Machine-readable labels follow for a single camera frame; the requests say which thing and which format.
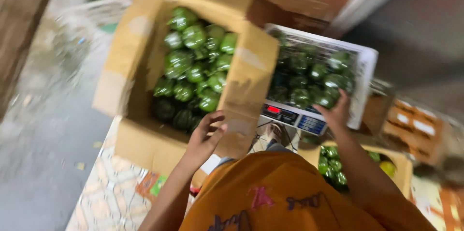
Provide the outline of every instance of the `yellow fruit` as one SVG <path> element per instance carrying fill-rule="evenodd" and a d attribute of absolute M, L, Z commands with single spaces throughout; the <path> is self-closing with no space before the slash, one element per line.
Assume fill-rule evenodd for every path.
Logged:
<path fill-rule="evenodd" d="M 389 161 L 382 161 L 380 163 L 380 168 L 390 177 L 393 178 L 395 175 L 396 167 L 393 163 Z"/>

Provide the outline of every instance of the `orange t-shirt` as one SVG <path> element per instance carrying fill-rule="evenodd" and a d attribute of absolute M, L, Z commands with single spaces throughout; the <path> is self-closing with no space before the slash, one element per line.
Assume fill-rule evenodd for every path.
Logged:
<path fill-rule="evenodd" d="M 247 155 L 216 168 L 180 231 L 428 231 L 435 230 L 403 196 L 359 208 L 317 169 L 290 152 Z"/>

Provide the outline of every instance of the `scale display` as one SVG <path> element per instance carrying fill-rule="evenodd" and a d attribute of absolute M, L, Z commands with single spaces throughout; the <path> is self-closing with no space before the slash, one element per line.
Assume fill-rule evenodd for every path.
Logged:
<path fill-rule="evenodd" d="M 327 123 L 325 121 L 269 104 L 263 105 L 261 115 L 318 136 L 322 135 L 327 129 Z"/>

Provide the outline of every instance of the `white plastic crate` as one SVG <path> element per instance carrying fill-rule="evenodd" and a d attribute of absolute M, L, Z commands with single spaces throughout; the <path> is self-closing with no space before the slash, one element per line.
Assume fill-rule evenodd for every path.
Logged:
<path fill-rule="evenodd" d="M 308 32 L 302 32 L 295 29 L 290 29 L 284 26 L 275 24 L 266 24 L 264 30 L 271 32 L 279 30 L 287 37 L 287 42 L 290 48 L 299 44 L 311 44 L 319 48 L 319 53 L 316 59 L 324 59 L 336 51 L 347 51 L 354 58 L 353 65 L 350 67 L 355 74 L 355 91 L 351 97 L 350 118 L 348 127 L 359 129 L 363 119 L 364 106 L 369 94 L 369 82 L 374 74 L 375 64 L 377 62 L 378 52 L 374 49 L 340 41 L 337 39 L 327 38 Z M 315 109 L 308 108 L 301 110 L 289 105 L 281 104 L 271 100 L 266 100 L 266 104 L 285 109 L 291 112 L 325 121 L 324 117 Z"/>

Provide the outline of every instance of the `red digital readout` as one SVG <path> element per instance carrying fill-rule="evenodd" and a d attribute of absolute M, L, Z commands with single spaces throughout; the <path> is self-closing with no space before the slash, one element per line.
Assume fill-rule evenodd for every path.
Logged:
<path fill-rule="evenodd" d="M 272 107 L 272 106 L 267 107 L 267 110 L 272 111 L 272 112 L 279 112 L 280 111 L 280 109 L 278 109 L 276 107 Z"/>

